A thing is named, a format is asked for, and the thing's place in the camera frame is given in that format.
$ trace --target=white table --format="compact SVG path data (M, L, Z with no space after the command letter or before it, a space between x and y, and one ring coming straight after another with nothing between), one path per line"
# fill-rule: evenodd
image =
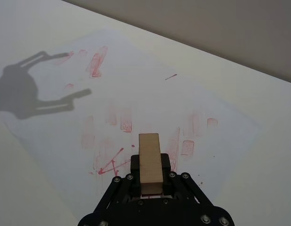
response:
M291 83L59 0L0 1L0 68L103 27L120 31L261 125L252 150L214 204L239 226L291 225ZM195 65L201 74L194 73ZM0 121L0 225L77 221Z

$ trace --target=gray wall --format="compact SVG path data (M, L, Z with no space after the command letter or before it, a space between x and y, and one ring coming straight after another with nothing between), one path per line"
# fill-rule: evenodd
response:
M291 82L291 0L66 0Z

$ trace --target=screw head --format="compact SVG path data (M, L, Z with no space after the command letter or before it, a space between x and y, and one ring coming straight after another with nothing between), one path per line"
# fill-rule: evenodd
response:
M176 175L176 174L175 174L174 172L171 172L171 173L170 173L170 177L171 177L171 178L174 178L175 175Z
M102 221L98 224L98 226L108 226L108 222L102 220Z
M113 181L117 183L117 182L120 182L120 179L119 178L114 178Z
M207 216L207 215L202 215L202 216L201 216L201 221L202 221L203 223L205 223L205 224L209 224L209 223L211 222L211 219L210 219L210 217Z
M189 175L188 175L187 173L184 173L184 174L182 174L182 177L183 177L184 179L187 179L187 178L189 178Z
M139 205L139 206L142 206L143 204L144 204L144 201L142 201L142 200L139 200L139 201L138 201L138 205Z
M221 217L219 219L219 221L220 221L221 225L223 225L223 226L228 226L229 225L229 221L225 217Z
M132 174L127 175L127 179L128 179L128 180L132 180L132 179L133 179Z

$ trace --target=white paper sheet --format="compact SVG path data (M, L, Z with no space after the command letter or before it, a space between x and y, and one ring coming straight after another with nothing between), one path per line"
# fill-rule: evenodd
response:
M189 172L213 202L259 127L116 32L95 32L50 55L65 52L70 54L24 72L33 78L37 91L31 81L9 79L5 70L3 83L17 92L0 100L9 106L1 114L8 128L75 217L94 210L115 174L129 173L139 133L159 133L161 152L170 155L173 170ZM23 105L31 107L23 101L30 102L31 93L42 101L72 98L60 112L27 113L23 105L15 104L23 93L19 84L25 87L26 82L30 88L25 89ZM39 108L62 103L46 102ZM8 110L14 105L16 109Z

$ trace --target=wooden block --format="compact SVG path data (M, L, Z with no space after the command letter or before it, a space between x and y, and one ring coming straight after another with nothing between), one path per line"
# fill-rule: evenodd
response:
M141 194L162 193L162 165L158 133L139 134Z

